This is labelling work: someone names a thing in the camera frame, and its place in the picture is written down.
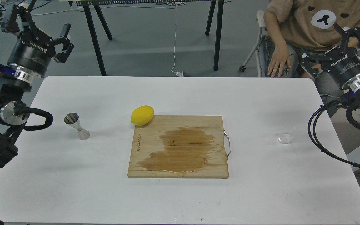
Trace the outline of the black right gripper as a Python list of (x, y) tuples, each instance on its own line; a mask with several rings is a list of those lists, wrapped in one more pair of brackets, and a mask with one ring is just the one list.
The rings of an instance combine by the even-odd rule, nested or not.
[(360, 50), (360, 27), (343, 30), (334, 23), (335, 30), (342, 37), (339, 47), (334, 47), (325, 54), (314, 55), (309, 52), (302, 54), (301, 67), (312, 78), (326, 71), (340, 90), (360, 89), (360, 57), (354, 47), (348, 47), (350, 38), (358, 40), (358, 51)]

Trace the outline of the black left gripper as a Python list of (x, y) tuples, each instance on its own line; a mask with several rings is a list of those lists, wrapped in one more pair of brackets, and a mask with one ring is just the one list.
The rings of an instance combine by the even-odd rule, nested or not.
[[(55, 50), (53, 47), (45, 47), (52, 37), (47, 34), (39, 35), (39, 29), (31, 16), (33, 8), (34, 5), (13, 5), (0, 21), (0, 28), (4, 33), (14, 34), (17, 37), (7, 64), (13, 69), (22, 66), (44, 78)], [(21, 19), (23, 31), (19, 29), (16, 21), (18, 17)], [(53, 57), (57, 63), (65, 63), (74, 49), (74, 44), (68, 37), (70, 29), (71, 24), (64, 24), (60, 37), (51, 42), (53, 46), (62, 44), (62, 51)]]

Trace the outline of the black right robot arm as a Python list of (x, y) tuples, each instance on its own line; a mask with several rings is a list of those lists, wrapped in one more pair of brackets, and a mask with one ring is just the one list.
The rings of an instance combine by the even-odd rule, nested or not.
[[(340, 160), (353, 167), (360, 168), (360, 164), (344, 160), (323, 147), (316, 136), (316, 123), (320, 115), (332, 106), (346, 109), (346, 118), (351, 125), (360, 130), (360, 28), (344, 30), (338, 24), (334, 24), (335, 30), (342, 37), (340, 45), (332, 48), (322, 55), (311, 55), (304, 49), (302, 61), (300, 63), (304, 70), (314, 76), (319, 74), (319, 69), (312, 69), (310, 63), (319, 63), (321, 69), (327, 72), (332, 80), (338, 85), (339, 89), (348, 92), (334, 101), (322, 105), (311, 116), (308, 122), (308, 134), (311, 141), (325, 154)], [(358, 49), (349, 47), (350, 37), (356, 37), (358, 40)]]

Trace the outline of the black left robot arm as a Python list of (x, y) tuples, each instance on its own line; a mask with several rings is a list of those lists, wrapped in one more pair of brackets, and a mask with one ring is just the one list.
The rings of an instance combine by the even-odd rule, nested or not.
[(31, 91), (35, 76), (45, 76), (52, 59), (65, 63), (74, 49), (68, 37), (70, 24), (57, 39), (36, 27), (31, 16), (34, 4), (34, 0), (14, 4), (0, 22), (3, 32), (17, 37), (7, 65), (0, 64), (0, 168), (18, 155), (15, 142), (23, 130), (43, 130), (52, 124), (49, 112), (28, 107), (22, 97)]

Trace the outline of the person's hand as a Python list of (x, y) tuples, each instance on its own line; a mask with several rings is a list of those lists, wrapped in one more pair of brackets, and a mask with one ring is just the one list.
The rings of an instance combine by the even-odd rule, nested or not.
[(267, 67), (267, 75), (269, 77), (281, 77), (286, 67), (290, 68), (290, 54), (287, 43), (285, 41), (275, 42), (271, 60)]

